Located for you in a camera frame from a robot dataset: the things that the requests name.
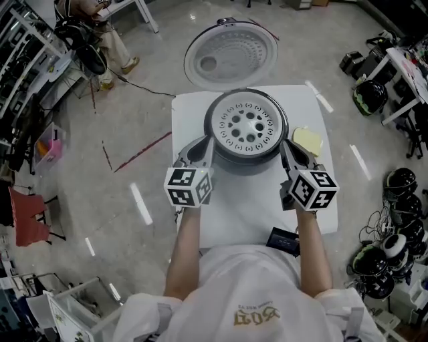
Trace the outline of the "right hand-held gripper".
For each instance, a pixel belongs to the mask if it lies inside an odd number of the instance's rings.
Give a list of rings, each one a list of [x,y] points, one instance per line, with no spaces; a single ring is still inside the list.
[[[280,188],[282,210],[291,210],[295,204],[307,212],[328,208],[339,185],[324,165],[318,164],[311,152],[290,139],[281,142],[280,156],[288,176]]]

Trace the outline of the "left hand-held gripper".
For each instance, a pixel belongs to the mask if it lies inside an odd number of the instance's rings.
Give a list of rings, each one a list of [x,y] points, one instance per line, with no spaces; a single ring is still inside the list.
[[[172,206],[199,208],[209,203],[214,155],[215,139],[210,136],[201,136],[180,151],[178,159],[168,168],[164,182]]]

